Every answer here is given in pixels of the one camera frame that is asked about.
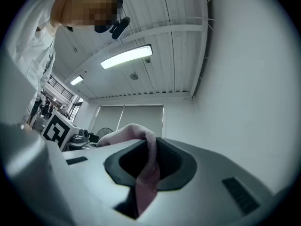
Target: towel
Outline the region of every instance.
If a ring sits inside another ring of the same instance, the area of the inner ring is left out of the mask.
[[[157,141],[151,130],[137,124],[129,124],[117,131],[102,137],[96,147],[112,145],[132,139],[146,139],[148,161],[136,179],[135,193],[138,215],[140,216],[157,195],[157,183],[160,180],[160,169],[156,161]]]

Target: ceiling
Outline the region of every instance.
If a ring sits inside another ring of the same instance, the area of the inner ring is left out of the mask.
[[[85,100],[128,97],[192,97],[207,39],[207,0],[123,0],[131,18],[119,40],[107,31],[61,27],[55,38],[53,73]],[[153,55],[103,69],[116,54],[151,44]],[[139,77],[134,81],[130,74]],[[77,76],[84,80],[73,87]]]

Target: fluorescent light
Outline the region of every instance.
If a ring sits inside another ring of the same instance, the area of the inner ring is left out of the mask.
[[[78,82],[81,82],[84,78],[79,76],[77,78],[75,78],[74,80],[71,81],[71,85],[75,85],[77,84]]]
[[[104,69],[107,69],[114,65],[124,63],[126,61],[130,61],[133,59],[142,58],[146,56],[151,56],[151,55],[152,55],[151,45],[146,45],[124,52],[122,54],[118,54],[112,58],[109,58],[101,62],[100,64]]]

